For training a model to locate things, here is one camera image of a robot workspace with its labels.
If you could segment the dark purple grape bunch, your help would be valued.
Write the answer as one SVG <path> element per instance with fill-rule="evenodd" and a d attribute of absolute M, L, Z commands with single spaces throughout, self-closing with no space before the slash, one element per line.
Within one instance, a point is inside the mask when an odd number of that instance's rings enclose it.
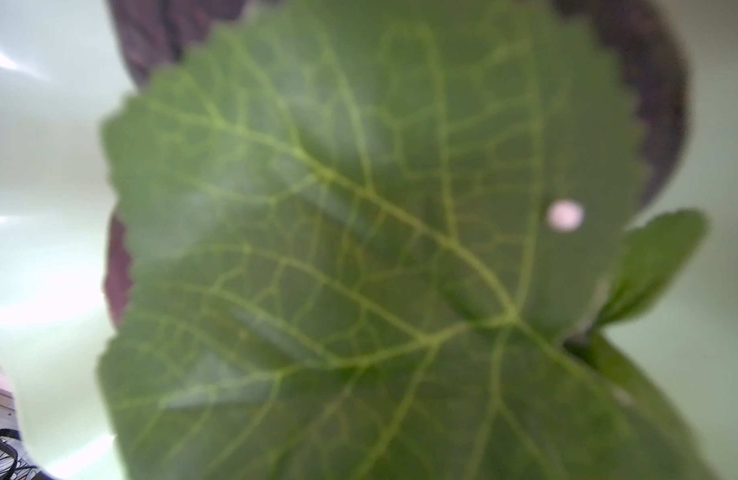
<path fill-rule="evenodd" d="M 130 479 L 711 479 L 610 340 L 706 216 L 642 209 L 622 61 L 556 1 L 245 1 L 102 127 Z"/>

